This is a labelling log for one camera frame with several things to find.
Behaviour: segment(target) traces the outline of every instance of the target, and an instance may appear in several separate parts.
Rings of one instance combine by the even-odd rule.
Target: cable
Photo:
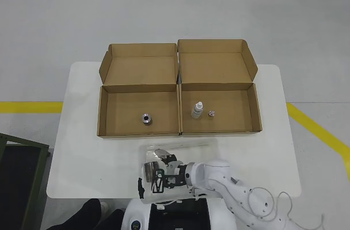
[[[177,200],[173,200],[173,201],[170,201],[170,202],[168,202],[168,203],[165,203],[165,204],[158,204],[158,203],[154,203],[155,205],[162,205],[162,206],[166,206],[166,205],[170,205],[170,204],[172,204],[172,203],[175,203]]]
[[[280,192],[279,195],[277,196],[277,199],[276,199],[275,216],[274,216],[272,219],[270,219],[270,220],[265,220],[264,217],[267,217],[267,216],[269,216],[270,214],[272,214],[272,212],[273,212],[273,207],[275,206],[275,199],[274,199],[272,193],[271,193],[268,189],[266,189],[266,188],[264,188],[264,187],[254,187],[254,188],[252,188],[252,189],[249,190],[248,197],[247,197],[247,203],[248,203],[248,208],[251,210],[251,212],[250,212],[250,211],[248,211],[247,209],[245,209],[243,206],[240,206],[240,205],[239,205],[239,204],[240,204],[240,201],[238,201],[238,200],[235,199],[235,197],[232,195],[232,193],[229,191],[229,189],[228,189],[223,183],[221,183],[221,182],[219,182],[219,181],[217,181],[217,180],[214,180],[214,179],[208,179],[208,180],[214,181],[214,182],[216,182],[216,183],[222,185],[222,186],[226,189],[226,191],[230,194],[230,196],[233,198],[233,200],[237,203],[237,205],[238,205],[239,207],[241,207],[244,211],[246,211],[247,213],[251,214],[252,216],[257,217],[260,221],[263,221],[263,222],[271,222],[271,221],[273,221],[273,220],[277,217],[277,211],[278,211],[278,208],[279,208],[279,198],[280,198],[280,196],[281,196],[282,194],[286,194],[286,195],[288,196],[289,200],[290,200],[290,209],[289,209],[289,211],[288,211],[288,213],[287,213],[286,216],[287,216],[287,218],[288,218],[293,224],[295,224],[295,225],[298,226],[299,228],[302,228],[303,230],[317,230],[317,229],[319,229],[320,227],[322,227],[322,229],[325,230],[325,228],[324,228],[324,215],[323,215],[323,214],[321,214],[321,223],[319,224],[319,226],[317,226],[317,227],[315,227],[315,228],[304,228],[304,227],[302,227],[301,225],[299,225],[297,222],[295,222],[295,221],[290,217],[290,213],[291,213],[291,211],[292,211],[292,199],[291,199],[290,195],[289,195],[286,191]],[[270,211],[268,214],[263,215],[263,216],[257,215],[257,214],[255,214],[255,212],[253,211],[252,207],[250,206],[250,194],[253,192],[254,189],[263,189],[263,190],[267,191],[268,194],[271,196],[271,198],[272,198],[272,209],[271,209],[271,211]]]

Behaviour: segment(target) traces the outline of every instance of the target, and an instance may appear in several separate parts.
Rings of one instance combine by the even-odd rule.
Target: white bottle
[[[195,104],[195,106],[193,107],[192,117],[194,119],[197,119],[200,117],[202,112],[203,112],[203,104],[202,104],[202,101],[200,101],[197,104]]]

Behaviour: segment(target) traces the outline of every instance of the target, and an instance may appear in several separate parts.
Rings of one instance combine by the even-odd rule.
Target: gray floor
[[[63,101],[71,64],[101,61],[108,44],[184,38],[245,39],[258,64],[280,67],[286,101],[350,147],[350,0],[3,0],[0,101]],[[59,119],[0,114],[0,132],[54,148]],[[310,228],[324,213],[326,229],[350,229],[341,156],[290,123],[302,184],[292,215]],[[42,229],[84,202],[47,198]]]

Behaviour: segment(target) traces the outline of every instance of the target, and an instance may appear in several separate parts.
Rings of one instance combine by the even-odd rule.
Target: white table
[[[99,62],[71,66],[64,98],[47,194],[51,198],[138,197],[138,149],[144,143],[167,143],[203,137],[102,139],[96,136]],[[301,193],[294,145],[280,70],[258,65],[257,86],[263,131],[215,135],[220,156],[252,186],[274,195]]]

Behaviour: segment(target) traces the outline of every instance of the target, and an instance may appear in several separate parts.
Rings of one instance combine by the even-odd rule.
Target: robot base
[[[182,200],[170,205],[143,204],[130,201],[121,230],[237,230],[235,216],[221,198]]]

